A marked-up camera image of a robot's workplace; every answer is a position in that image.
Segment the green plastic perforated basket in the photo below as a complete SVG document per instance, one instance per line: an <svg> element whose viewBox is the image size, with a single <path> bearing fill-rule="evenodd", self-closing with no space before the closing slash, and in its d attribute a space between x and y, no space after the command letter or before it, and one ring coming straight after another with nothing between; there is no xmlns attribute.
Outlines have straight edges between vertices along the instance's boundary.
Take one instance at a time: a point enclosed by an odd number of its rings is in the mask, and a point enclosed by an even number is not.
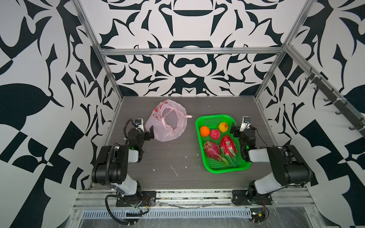
<svg viewBox="0 0 365 228"><path fill-rule="evenodd" d="M202 116L199 117L195 122L195 127L198 135L198 142L200 146L200 151L202 153L202 162L204 164L204 167L207 171L213 173L213 174L221 174L221 173L229 173L229 172L238 172L238 171L245 171L250 168L251 163L246 162L242 159L240 153L237 154L236 160L234 161L237 165L236 166L225 166L220 161L217 161L213 158L209 158L206 153L204 152L203 146L204 143L207 141L212 142L216 144L217 146L220 145L221 140L224 136L228 135L235 143L236 148L240 149L240 143L239 139L235 138L232 134L230 134L230 131L227 131L226 133L221 133L219 139L214 140L210 136L202 137L200 134L200 128L203 126L208 127L210 130L217 130L220 123L227 123L229 125L229 128L231 128L232 124L235 124L236 121L229 115L212 115L212 116Z"/></svg>

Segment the pink dragon fruit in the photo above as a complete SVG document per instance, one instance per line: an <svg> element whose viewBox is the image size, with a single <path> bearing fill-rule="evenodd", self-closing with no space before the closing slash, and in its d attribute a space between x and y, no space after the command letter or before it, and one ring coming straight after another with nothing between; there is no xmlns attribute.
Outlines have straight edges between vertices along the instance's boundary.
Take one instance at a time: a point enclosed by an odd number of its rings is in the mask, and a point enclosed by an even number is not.
<svg viewBox="0 0 365 228"><path fill-rule="evenodd" d="M208 158L219 161L224 166L231 165L217 144L207 141L203 145L203 151L207 155Z"/></svg>

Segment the pink plastic bag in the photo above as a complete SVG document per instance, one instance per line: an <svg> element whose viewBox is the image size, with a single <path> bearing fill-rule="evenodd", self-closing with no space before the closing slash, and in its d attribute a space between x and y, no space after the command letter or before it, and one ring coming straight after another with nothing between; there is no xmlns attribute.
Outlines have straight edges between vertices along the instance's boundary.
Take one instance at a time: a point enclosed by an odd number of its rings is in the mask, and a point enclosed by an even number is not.
<svg viewBox="0 0 365 228"><path fill-rule="evenodd" d="M192 118L178 102L167 99L159 103L145 123L147 130L153 127L154 139L160 142L175 140L180 137Z"/></svg>

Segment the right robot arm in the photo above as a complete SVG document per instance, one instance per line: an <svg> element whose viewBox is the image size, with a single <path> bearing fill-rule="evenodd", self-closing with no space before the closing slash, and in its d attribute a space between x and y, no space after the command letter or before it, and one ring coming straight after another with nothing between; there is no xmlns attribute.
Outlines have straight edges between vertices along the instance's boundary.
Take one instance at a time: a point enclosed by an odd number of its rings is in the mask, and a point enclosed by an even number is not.
<svg viewBox="0 0 365 228"><path fill-rule="evenodd" d="M230 133L240 141L240 155L250 163L269 163L272 172L252 181L246 191L247 199L268 197L271 193L288 186L304 186L314 174L299 151L293 145L256 148L256 128L245 123L241 127L232 124Z"/></svg>

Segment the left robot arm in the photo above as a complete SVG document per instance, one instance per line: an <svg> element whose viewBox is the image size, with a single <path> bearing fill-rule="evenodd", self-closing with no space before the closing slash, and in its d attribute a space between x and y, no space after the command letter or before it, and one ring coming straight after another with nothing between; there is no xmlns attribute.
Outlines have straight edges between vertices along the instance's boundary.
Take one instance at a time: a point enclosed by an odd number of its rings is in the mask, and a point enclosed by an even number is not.
<svg viewBox="0 0 365 228"><path fill-rule="evenodd" d="M103 146L92 170L92 182L107 186L122 196L140 192L140 184L128 174L128 164L141 162L145 141L154 139L154 128L145 131L142 126L129 130L124 144Z"/></svg>

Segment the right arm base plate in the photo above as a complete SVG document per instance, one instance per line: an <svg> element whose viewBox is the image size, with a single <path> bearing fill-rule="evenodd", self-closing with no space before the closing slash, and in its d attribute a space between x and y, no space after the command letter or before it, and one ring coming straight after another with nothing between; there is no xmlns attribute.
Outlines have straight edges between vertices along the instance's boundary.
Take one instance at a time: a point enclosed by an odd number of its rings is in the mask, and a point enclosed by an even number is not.
<svg viewBox="0 0 365 228"><path fill-rule="evenodd" d="M232 203L236 206L242 205L272 205L272 197L270 194L260 195L257 193L249 193L248 190L233 190Z"/></svg>

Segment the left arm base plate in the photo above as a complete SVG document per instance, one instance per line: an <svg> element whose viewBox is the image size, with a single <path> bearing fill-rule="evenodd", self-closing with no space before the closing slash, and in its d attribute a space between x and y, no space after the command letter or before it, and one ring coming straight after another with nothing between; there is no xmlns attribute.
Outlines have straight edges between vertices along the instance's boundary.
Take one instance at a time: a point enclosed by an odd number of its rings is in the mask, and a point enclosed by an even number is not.
<svg viewBox="0 0 365 228"><path fill-rule="evenodd" d="M153 206L156 202L156 191L142 191L135 195L119 197L116 202L117 207L132 207L137 205L140 207Z"/></svg>

